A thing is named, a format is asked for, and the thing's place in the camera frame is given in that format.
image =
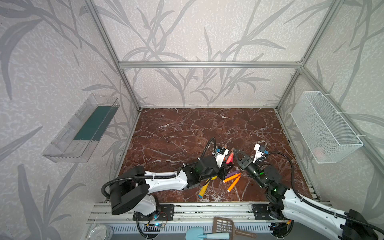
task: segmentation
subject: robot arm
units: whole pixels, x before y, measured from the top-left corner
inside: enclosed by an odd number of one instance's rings
[[[205,152],[213,140],[214,152],[206,156]],[[199,186],[201,181],[219,177],[224,180],[233,164],[222,164],[228,149],[215,146],[212,138],[206,145],[197,162],[184,165],[175,172],[149,172],[142,166],[136,166],[118,178],[107,182],[101,188],[102,194],[110,199],[112,214],[118,215],[130,210],[156,219],[160,205],[150,193],[164,190],[184,190]]]
[[[118,215],[130,210],[140,212],[150,219],[157,219],[160,205],[157,199],[148,195],[164,190],[184,190],[199,186],[201,181],[218,176],[224,180],[232,164],[222,164],[228,150],[217,147],[214,143],[214,152],[211,156],[203,157],[199,161],[184,165],[175,172],[149,172],[142,166],[137,166],[120,177],[107,182],[102,187],[104,196],[110,199],[112,214]],[[266,189],[265,196],[269,200],[268,213],[274,218],[285,217],[299,222],[323,234],[331,240],[377,240],[376,233],[372,230],[383,230],[368,224],[362,215],[354,210],[346,213],[333,209],[299,195],[295,189],[280,183],[281,175],[271,165],[261,169],[263,161],[269,154],[280,154],[288,159],[292,168],[292,181],[294,168],[288,157],[279,152],[268,153],[256,144],[257,157],[234,150],[234,157],[239,167],[247,171],[248,175],[261,187]],[[105,188],[110,187],[110,195]]]

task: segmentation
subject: black cable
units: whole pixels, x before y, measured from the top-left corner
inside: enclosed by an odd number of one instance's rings
[[[213,137],[213,138],[211,138],[211,139],[208,141],[208,143],[207,143],[207,145],[205,146],[203,152],[201,153],[200,158],[203,158],[203,157],[204,157],[205,152],[207,151],[207,149],[208,149],[208,147],[209,147],[209,144],[211,144],[212,141],[214,142],[214,149],[216,149],[216,139]]]
[[[294,221],[291,220],[291,223],[290,223],[291,226],[289,227],[288,232],[287,232],[283,237],[287,236],[287,235],[292,231],[292,229],[293,229],[293,223],[294,223]]]
[[[141,228],[140,228],[140,225],[139,225],[139,215],[137,214],[136,215],[136,226],[137,226],[137,230],[139,231],[140,235],[142,237],[144,237],[145,239],[154,239],[155,237],[157,237],[157,235],[159,234],[156,234],[156,236],[150,238],[149,235],[145,235],[142,231],[141,231]]]
[[[107,193],[107,191],[105,191],[105,188],[111,186],[112,184],[116,183],[116,182],[122,182],[122,181],[127,181],[127,180],[141,180],[141,179],[170,179],[170,178],[174,178],[176,177],[177,175],[169,175],[169,176],[132,176],[132,177],[117,177],[107,183],[105,183],[102,187],[101,187],[101,193],[104,195],[104,197],[106,197],[107,199],[110,199],[110,195]]]
[[[270,226],[271,230],[272,230],[272,229],[282,229],[282,228],[286,228],[286,227],[287,227],[287,224],[286,224],[286,223],[284,223],[284,226],[280,226],[280,225],[277,226],[277,227],[275,227],[275,226],[273,226],[273,227]]]
[[[208,181],[206,181],[206,182],[204,183],[204,185],[201,185],[201,183],[199,183],[199,187],[204,187],[204,186],[207,185],[210,181],[211,181],[211,179],[209,179]]]
[[[380,232],[381,234],[384,235],[384,230],[382,230],[381,228],[378,228],[378,227],[376,227],[376,226],[374,226],[374,225],[372,225],[372,224],[369,224],[369,223],[367,223],[367,222],[362,222],[362,221],[360,221],[360,220],[354,219],[354,218],[349,217],[349,216],[346,216],[346,215],[342,215],[342,214],[338,214],[338,213],[335,214],[335,213],[334,213],[333,211],[331,211],[331,210],[324,209],[324,208],[322,208],[322,207],[320,207],[320,206],[317,206],[316,204],[313,204],[313,203],[311,203],[310,201],[304,199],[301,195],[299,195],[299,194],[297,193],[297,191],[296,191],[296,189],[295,189],[295,180],[294,180],[295,168],[294,168],[294,166],[293,166],[293,163],[292,163],[291,159],[289,159],[287,156],[285,156],[285,155],[284,155],[283,153],[281,153],[281,152],[270,152],[269,154],[279,154],[279,155],[282,155],[282,156],[285,157],[285,158],[288,160],[288,162],[291,164],[291,184],[292,184],[292,189],[293,189],[293,192],[295,193],[295,195],[296,195],[302,202],[305,202],[306,204],[308,204],[308,205],[311,206],[311,207],[316,208],[317,210],[323,211],[323,212],[328,213],[328,214],[330,214],[330,215],[334,215],[335,217],[340,217],[340,218],[342,218],[342,219],[349,220],[349,221],[351,221],[351,222],[360,224],[360,225],[365,226],[365,227],[369,227],[369,228],[371,228],[371,229],[373,229],[373,230],[376,230],[376,231],[378,231],[378,232]]]

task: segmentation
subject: purple crayon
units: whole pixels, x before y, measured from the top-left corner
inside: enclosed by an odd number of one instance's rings
[[[240,170],[233,171],[231,173],[228,173],[225,178],[229,178],[230,176],[233,176],[233,175],[238,174],[238,173],[240,173]]]

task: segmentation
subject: clear plastic container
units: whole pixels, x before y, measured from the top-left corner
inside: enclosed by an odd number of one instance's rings
[[[87,162],[119,106],[116,97],[91,94],[43,156],[53,162]]]
[[[87,240],[111,240],[112,235],[111,226],[100,224],[89,232]]]

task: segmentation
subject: wall-mounted plastic tray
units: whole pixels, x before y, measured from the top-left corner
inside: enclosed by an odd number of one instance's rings
[[[87,162],[119,106],[116,97],[91,94],[43,156],[53,162]]]

